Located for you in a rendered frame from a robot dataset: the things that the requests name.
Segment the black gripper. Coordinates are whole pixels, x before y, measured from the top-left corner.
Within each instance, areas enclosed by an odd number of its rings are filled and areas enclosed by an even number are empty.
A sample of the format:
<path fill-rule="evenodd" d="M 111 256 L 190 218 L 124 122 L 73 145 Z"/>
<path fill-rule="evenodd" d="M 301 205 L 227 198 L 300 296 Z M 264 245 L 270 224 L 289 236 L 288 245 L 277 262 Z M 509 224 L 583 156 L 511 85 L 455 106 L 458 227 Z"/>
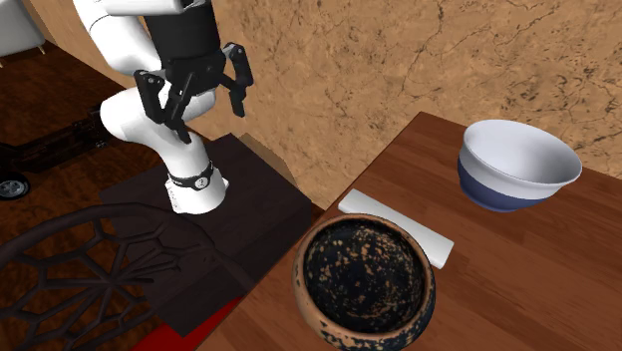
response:
<path fill-rule="evenodd" d="M 146 24 L 155 49 L 172 86 L 161 106 L 159 92 L 165 78 L 145 70 L 136 70 L 134 78 L 145 113 L 158 125 L 166 125 L 189 145 L 191 138 L 182 119 L 192 95 L 216 88 L 218 83 L 229 93 L 232 112 L 244 118 L 246 89 L 254 79 L 243 46 L 229 42 L 221 51 L 220 38 L 210 1 L 177 15 L 146 16 Z M 231 62 L 235 77 L 223 73 L 225 57 Z"/>

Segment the dark robot stand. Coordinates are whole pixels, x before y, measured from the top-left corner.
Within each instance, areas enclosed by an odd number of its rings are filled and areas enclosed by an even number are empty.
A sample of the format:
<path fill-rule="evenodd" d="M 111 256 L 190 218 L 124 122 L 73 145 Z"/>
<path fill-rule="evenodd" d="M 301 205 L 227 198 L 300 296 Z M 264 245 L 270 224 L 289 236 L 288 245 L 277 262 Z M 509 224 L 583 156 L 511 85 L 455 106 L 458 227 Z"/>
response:
<path fill-rule="evenodd" d="M 218 208 L 190 221 L 259 281 L 311 225 L 313 204 L 235 136 L 205 148 L 229 186 Z M 203 251 L 184 257 L 179 266 L 153 274 L 145 295 L 156 315 L 181 336 L 249 290 Z"/>

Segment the black wheeled case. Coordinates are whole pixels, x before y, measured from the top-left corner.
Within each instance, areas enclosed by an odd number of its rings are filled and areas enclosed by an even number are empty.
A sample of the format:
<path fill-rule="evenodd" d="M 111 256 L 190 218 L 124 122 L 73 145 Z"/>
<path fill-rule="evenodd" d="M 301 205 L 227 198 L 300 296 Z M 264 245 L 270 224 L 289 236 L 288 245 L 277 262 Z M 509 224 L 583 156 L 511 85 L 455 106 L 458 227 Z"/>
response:
<path fill-rule="evenodd" d="M 105 147 L 112 135 L 102 123 L 100 108 L 93 106 L 86 118 L 26 144 L 0 143 L 0 200 L 16 200 L 30 192 L 25 173 L 38 174 L 89 150 Z"/>

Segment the dark lattice-back chair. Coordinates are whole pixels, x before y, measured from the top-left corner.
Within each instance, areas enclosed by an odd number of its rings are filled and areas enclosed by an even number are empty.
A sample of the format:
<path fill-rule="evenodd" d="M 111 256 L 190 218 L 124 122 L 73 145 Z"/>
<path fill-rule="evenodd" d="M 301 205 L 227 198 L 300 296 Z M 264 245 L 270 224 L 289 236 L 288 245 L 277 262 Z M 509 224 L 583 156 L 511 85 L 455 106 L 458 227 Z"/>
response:
<path fill-rule="evenodd" d="M 157 227 L 143 233 L 121 237 L 111 235 L 103 230 L 102 218 L 115 217 L 143 217 L 145 219 L 156 220 Z M 93 225 L 93 237 L 82 244 L 80 247 L 65 253 L 59 253 L 46 258 L 34 258 L 24 253 L 32 246 L 47 239 L 59 231 L 90 222 Z M 160 236 L 170 227 L 181 229 L 182 233 L 189 233 L 196 237 L 195 243 L 186 247 L 166 246 L 160 240 Z M 110 270 L 105 270 L 97 263 L 88 251 L 103 240 L 115 242 L 119 247 Z M 129 264 L 122 268 L 122 263 L 130 245 L 152 242 L 153 248 L 143 253 L 136 259 L 130 260 Z M 16 346 L 13 351 L 29 351 L 35 345 L 45 343 L 49 340 L 63 339 L 62 351 L 96 351 L 96 348 L 109 340 L 112 340 L 138 325 L 148 321 L 156 312 L 150 308 L 135 318 L 126 320 L 126 316 L 132 309 L 141 304 L 147 303 L 149 299 L 145 295 L 134 296 L 124 289 L 124 286 L 145 286 L 152 285 L 156 281 L 151 278 L 158 272 L 174 270 L 181 272 L 179 262 L 185 257 L 195 252 L 202 252 L 207 258 L 213 259 L 221 267 L 228 271 L 236 283 L 247 292 L 253 288 L 255 280 L 248 275 L 244 268 L 230 256 L 219 250 L 214 240 L 198 224 L 184 218 L 180 214 L 167 211 L 155 206 L 141 203 L 115 203 L 93 205 L 80 209 L 59 217 L 46 220 L 32 227 L 26 232 L 6 241 L 0 245 L 0 270 L 2 270 L 11 260 L 30 265 L 37 269 L 38 281 L 30 290 L 25 292 L 13 304 L 0 308 L 0 320 L 16 318 L 28 323 L 29 328 L 23 341 Z M 159 255 L 170 256 L 171 260 L 148 265 Z M 98 278 L 48 278 L 48 268 L 66 261 L 78 259 Z M 23 307 L 37 294 L 38 291 L 84 288 L 79 293 L 59 302 L 56 306 L 42 313 L 35 313 L 23 310 Z M 112 298 L 113 291 L 123 295 L 129 305 L 122 313 L 107 315 L 107 309 Z M 87 309 L 94 305 L 99 298 L 102 298 L 97 317 L 76 332 L 72 332 L 71 327 L 80 319 Z M 40 324 L 50 317 L 58 314 L 69 306 L 82 301 L 80 306 L 63 322 L 63 324 L 53 330 L 38 334 Z M 103 323 L 115 321 L 118 326 L 91 339 L 76 347 L 76 343 L 89 332 L 96 329 Z"/>

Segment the white flat bar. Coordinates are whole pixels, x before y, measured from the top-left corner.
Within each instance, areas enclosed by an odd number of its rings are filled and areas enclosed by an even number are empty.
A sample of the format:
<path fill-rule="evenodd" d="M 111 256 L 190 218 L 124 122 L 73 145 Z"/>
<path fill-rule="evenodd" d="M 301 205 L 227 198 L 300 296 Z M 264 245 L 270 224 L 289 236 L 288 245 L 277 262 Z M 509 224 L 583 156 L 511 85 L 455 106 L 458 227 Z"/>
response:
<path fill-rule="evenodd" d="M 338 208 L 344 213 L 375 215 L 398 225 L 420 245 L 431 265 L 438 269 L 445 266 L 454 247 L 450 239 L 354 188 L 340 200 Z"/>

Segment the red flat block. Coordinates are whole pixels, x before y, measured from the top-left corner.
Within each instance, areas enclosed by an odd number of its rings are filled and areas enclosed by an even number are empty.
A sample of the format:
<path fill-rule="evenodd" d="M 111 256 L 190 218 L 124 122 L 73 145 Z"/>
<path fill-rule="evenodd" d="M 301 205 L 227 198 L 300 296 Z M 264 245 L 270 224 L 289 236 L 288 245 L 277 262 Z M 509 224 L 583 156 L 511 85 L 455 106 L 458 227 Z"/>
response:
<path fill-rule="evenodd" d="M 186 336 L 180 336 L 171 327 L 163 323 L 138 342 L 130 351 L 195 351 L 196 347 L 240 302 L 238 296 L 214 312 Z"/>

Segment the brown speckled black bowl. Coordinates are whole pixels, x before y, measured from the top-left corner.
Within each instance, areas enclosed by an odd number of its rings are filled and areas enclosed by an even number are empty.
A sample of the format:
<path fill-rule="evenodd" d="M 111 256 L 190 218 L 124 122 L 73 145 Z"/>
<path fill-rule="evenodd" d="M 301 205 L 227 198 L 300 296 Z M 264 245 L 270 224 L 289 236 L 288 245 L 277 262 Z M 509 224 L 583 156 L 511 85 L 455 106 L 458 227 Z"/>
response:
<path fill-rule="evenodd" d="M 303 319 L 340 351 L 402 351 L 425 331 L 436 304 L 421 246 L 374 215 L 344 214 L 313 227 L 291 279 Z"/>

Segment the white and blue bowl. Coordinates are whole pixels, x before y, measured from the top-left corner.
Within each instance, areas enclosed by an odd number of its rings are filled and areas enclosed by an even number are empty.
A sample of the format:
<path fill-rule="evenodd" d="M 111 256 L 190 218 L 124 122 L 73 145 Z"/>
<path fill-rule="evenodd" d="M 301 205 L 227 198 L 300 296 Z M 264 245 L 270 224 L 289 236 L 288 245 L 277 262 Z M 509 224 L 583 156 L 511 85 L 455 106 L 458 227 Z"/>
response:
<path fill-rule="evenodd" d="M 576 181 L 582 163 L 554 135 L 508 120 L 484 120 L 466 128 L 458 158 L 463 193 L 498 212 L 536 205 Z"/>

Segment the brown wooden table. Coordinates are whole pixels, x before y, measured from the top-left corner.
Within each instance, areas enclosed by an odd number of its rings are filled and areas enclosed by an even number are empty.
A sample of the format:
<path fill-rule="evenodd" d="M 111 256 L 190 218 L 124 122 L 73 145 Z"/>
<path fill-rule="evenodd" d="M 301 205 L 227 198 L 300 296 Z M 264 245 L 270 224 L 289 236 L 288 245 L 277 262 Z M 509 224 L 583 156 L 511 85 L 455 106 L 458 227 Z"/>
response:
<path fill-rule="evenodd" d="M 622 180 L 584 170 L 536 206 L 490 211 L 460 188 L 463 133 L 419 113 L 353 182 L 454 244 L 405 351 L 622 351 Z"/>

